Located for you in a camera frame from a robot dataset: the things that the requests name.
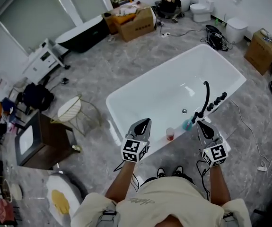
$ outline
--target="black faucet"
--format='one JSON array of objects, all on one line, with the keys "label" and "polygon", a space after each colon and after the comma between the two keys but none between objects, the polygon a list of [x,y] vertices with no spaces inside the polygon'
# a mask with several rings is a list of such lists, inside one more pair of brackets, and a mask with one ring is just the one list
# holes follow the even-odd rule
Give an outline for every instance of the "black faucet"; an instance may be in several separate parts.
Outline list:
[{"label": "black faucet", "polygon": [[204,104],[204,106],[203,106],[201,112],[199,112],[199,113],[198,113],[198,112],[195,112],[195,113],[194,113],[194,117],[193,117],[193,119],[192,119],[192,123],[195,123],[195,122],[196,122],[196,118],[197,118],[197,117],[203,118],[203,116],[204,116],[204,111],[205,111],[205,109],[206,109],[206,107],[207,107],[207,104],[208,104],[208,102],[209,102],[209,100],[210,100],[210,85],[209,85],[209,83],[208,83],[207,81],[205,81],[203,84],[206,85],[206,99],[205,99],[205,104]]}]

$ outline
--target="red cloth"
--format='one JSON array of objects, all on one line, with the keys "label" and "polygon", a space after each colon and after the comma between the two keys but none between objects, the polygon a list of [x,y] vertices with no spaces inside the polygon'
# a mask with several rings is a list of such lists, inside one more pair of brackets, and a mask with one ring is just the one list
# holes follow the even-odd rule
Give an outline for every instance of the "red cloth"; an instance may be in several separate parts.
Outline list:
[{"label": "red cloth", "polygon": [[0,199],[0,222],[15,221],[14,209],[9,201]]}]

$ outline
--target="white t-shirt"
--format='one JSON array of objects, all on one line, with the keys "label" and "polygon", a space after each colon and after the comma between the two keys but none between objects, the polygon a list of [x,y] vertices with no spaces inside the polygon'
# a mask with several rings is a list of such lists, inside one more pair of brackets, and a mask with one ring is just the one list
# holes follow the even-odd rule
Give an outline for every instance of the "white t-shirt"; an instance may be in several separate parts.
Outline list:
[{"label": "white t-shirt", "polygon": [[[112,201],[91,193],[76,211],[71,227],[88,227],[93,217],[103,212]],[[161,177],[144,184],[134,198],[117,204],[120,213],[118,227],[154,227],[168,215],[179,219],[184,227],[220,227],[223,216],[232,212],[240,227],[251,222],[242,199],[227,202],[222,207],[204,199],[194,185],[181,177]]]}]

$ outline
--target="caster wheel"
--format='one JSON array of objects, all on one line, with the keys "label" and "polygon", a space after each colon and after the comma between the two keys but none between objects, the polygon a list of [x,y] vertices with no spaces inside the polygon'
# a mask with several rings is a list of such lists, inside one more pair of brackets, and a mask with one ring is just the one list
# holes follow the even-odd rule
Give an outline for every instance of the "caster wheel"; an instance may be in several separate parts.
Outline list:
[{"label": "caster wheel", "polygon": [[73,145],[72,148],[77,152],[81,152],[81,147],[80,146]]}]

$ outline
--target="black bathtub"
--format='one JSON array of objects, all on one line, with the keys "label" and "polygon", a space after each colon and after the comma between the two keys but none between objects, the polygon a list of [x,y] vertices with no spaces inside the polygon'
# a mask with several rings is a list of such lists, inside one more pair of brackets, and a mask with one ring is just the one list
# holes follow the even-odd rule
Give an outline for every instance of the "black bathtub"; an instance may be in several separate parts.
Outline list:
[{"label": "black bathtub", "polygon": [[71,51],[83,53],[109,34],[108,26],[101,15],[65,32],[56,43]]}]

